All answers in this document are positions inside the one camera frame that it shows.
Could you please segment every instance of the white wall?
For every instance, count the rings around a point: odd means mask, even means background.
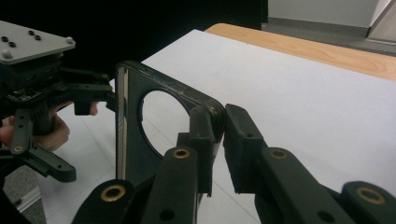
[[[390,0],[269,0],[268,17],[370,27]]]

